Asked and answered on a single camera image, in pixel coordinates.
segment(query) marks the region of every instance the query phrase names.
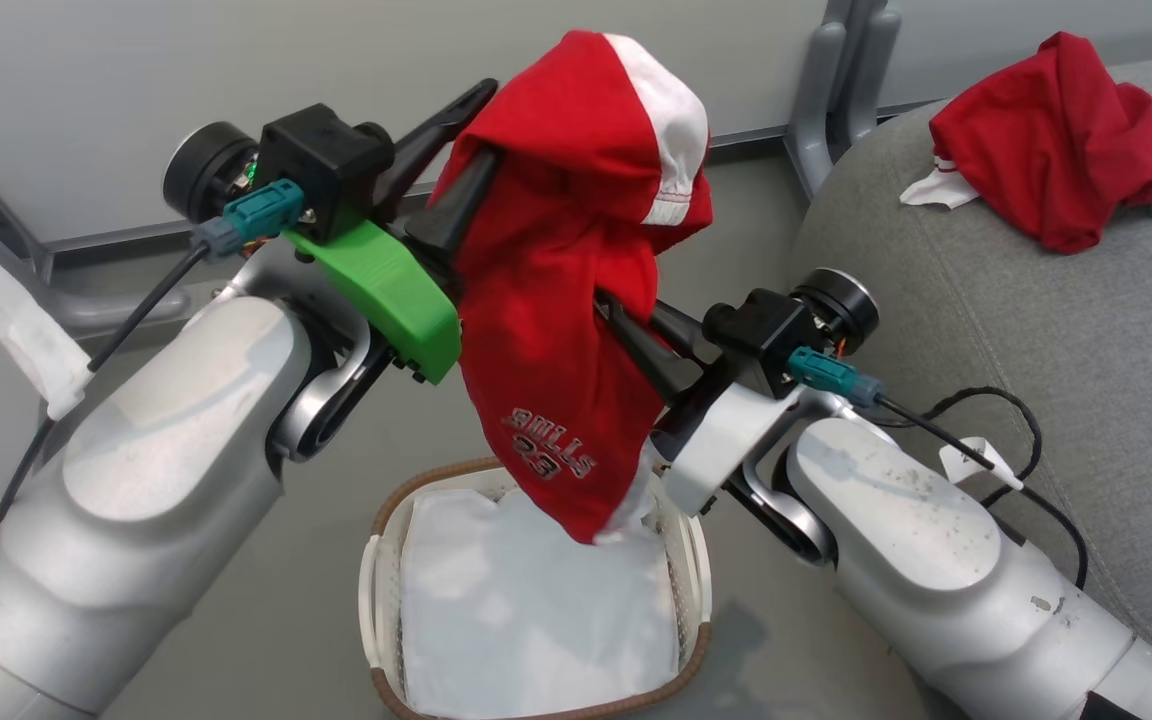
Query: green plastic part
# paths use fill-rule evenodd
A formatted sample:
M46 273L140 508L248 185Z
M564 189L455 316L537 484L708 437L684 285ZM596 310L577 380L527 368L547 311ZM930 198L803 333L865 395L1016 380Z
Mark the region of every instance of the green plastic part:
M286 232L394 346L397 356L440 382L461 356L461 321L442 288L415 256L376 223L361 223L326 245Z

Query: white stripe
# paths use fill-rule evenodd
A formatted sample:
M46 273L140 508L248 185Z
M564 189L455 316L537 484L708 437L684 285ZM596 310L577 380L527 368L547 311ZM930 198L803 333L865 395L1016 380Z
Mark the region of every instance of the white stripe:
M660 190L645 225L677 225L691 207L691 185L708 145L708 119L699 97L632 38L604 33L647 111L660 151Z

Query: robotic arm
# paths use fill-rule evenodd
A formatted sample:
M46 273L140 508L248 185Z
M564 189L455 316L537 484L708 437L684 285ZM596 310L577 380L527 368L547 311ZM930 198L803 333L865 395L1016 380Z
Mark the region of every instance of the robotic arm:
M165 199L211 252L255 252L5 515L0 720L100 715L282 495L285 462L320 450L389 365L417 381L447 373L452 260L499 153L480 151L402 232L391 225L494 88L399 142L316 105L259 142L215 123L183 143ZM652 332L614 297L594 311L669 407L653 442L682 509L726 488L797 556L834 564L847 601L978 719L1152 720L1147 643L843 397L787 374L797 348L841 356L874 331L854 279L818 270L705 323L660 304ZM755 467L786 438L766 483Z

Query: red garment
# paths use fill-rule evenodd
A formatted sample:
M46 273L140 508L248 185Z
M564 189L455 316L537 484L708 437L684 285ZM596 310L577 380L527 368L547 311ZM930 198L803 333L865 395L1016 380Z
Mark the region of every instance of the red garment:
M462 132L440 190L483 142L506 159L457 259L462 373L518 486L591 543L662 409L594 288L645 321L655 253L712 220L705 109L630 38L570 32Z
M1087 250L1120 202L1152 202L1152 97L1115 86L1083 37L1053 35L931 126L935 154L1049 250Z

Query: gray sofa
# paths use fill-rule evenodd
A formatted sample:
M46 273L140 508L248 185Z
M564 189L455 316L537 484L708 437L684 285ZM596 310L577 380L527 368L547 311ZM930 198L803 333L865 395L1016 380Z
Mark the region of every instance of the gray sofa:
M1114 74L1152 94L1152 61ZM1087 538L1089 593L1152 643L1152 217L1121 210L1099 247L1059 256L983 200L900 205L931 169L927 122L941 106L893 119L847 152L808 211L791 265L836 266L867 285L882 324L856 359L893 397L927 409L994 384L1032 407L1044 454L1030 482ZM1024 465L1029 433L1002 400L972 397L942 420ZM934 442L897 433L935 467ZM995 509L1073 578L1073 543L1055 521L1016 493Z

